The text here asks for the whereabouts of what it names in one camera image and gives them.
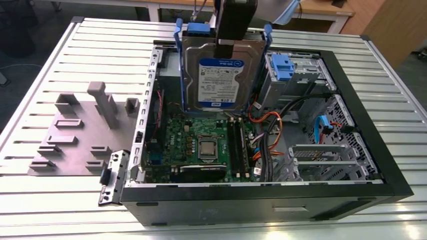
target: green circuit board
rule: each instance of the green circuit board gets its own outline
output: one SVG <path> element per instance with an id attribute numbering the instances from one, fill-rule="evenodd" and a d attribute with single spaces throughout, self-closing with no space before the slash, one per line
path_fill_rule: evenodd
<path id="1" fill-rule="evenodd" d="M 149 154 L 148 158 L 160 159 L 161 163 L 152 165 L 148 171 L 148 180 L 153 183 L 169 182 L 171 166 L 175 165 L 223 165 L 227 175 L 221 180 L 228 182 L 251 182 L 251 177 L 232 175 L 231 155 L 228 150 L 227 120 L 171 118 L 165 127 L 165 144 L 163 154 Z M 246 131 L 252 131 L 252 125 L 244 124 Z M 215 159 L 200 159 L 199 141 L 215 141 Z"/>

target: blue plastic latch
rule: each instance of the blue plastic latch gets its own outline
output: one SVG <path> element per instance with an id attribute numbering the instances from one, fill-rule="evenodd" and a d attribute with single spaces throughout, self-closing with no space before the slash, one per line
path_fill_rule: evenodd
<path id="1" fill-rule="evenodd" d="M 294 75 L 294 63 L 291 62 L 288 55 L 272 54 L 272 67 L 276 72 L 276 78 L 280 82 L 291 80 Z"/>
<path id="2" fill-rule="evenodd" d="M 207 23 L 191 22 L 187 26 L 188 34 L 209 34 L 211 33 L 211 25 Z"/>

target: motherboard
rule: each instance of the motherboard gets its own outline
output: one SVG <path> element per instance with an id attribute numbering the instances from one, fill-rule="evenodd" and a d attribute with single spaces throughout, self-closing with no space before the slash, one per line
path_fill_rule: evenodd
<path id="1" fill-rule="evenodd" d="M 145 181 L 251 182 L 247 140 L 252 127 L 242 118 L 169 118 L 163 152 L 148 154 Z"/>

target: blue hard drive label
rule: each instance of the blue hard drive label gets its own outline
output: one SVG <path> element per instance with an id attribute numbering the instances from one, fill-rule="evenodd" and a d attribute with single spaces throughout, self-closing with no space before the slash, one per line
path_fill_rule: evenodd
<path id="1" fill-rule="evenodd" d="M 207 108 L 230 107 L 238 97 L 238 75 L 246 63 L 235 59 L 203 58 L 199 61 L 199 103 Z"/>

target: desk leg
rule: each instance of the desk leg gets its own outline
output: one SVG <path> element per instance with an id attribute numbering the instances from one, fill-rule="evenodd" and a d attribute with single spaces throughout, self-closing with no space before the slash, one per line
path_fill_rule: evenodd
<path id="1" fill-rule="evenodd" d="M 159 17 L 159 10 L 160 6 L 156 3 L 147 2 L 148 14 L 149 14 L 149 21 L 151 22 L 160 22 Z"/>
<path id="2" fill-rule="evenodd" d="M 63 10 L 61 3 L 57 3 L 56 1 L 51 1 L 51 3 L 52 3 L 52 7 L 53 7 L 55 12 L 60 12 Z"/>
<path id="3" fill-rule="evenodd" d="M 342 32 L 342 29 L 344 27 L 344 24 L 347 22 L 348 16 L 336 16 L 336 19 L 328 28 L 327 33 L 328 34 L 339 34 Z"/>

